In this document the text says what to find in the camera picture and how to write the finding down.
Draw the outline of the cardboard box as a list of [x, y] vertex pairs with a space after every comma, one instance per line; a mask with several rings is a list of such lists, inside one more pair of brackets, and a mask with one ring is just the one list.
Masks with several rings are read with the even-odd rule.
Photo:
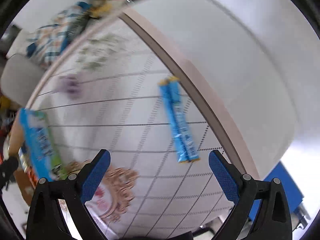
[[18, 111], [10, 132], [8, 154], [18, 158], [21, 165], [15, 178], [28, 205], [40, 178], [58, 181], [67, 177], [47, 115], [42, 111], [26, 108]]

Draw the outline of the blue stick sachets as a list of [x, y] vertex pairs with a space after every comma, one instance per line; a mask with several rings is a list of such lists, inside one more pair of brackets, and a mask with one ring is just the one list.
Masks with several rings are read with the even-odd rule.
[[171, 135], [177, 154], [177, 162], [194, 162], [200, 159], [193, 137], [185, 119], [179, 90], [179, 79], [171, 76], [160, 81], [159, 90], [167, 114]]

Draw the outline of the plaid blanket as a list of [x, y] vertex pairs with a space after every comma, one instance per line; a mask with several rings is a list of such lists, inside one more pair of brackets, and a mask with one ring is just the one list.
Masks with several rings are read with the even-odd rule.
[[86, 29], [90, 8], [86, 2], [77, 2], [36, 29], [27, 39], [26, 57], [47, 69]]

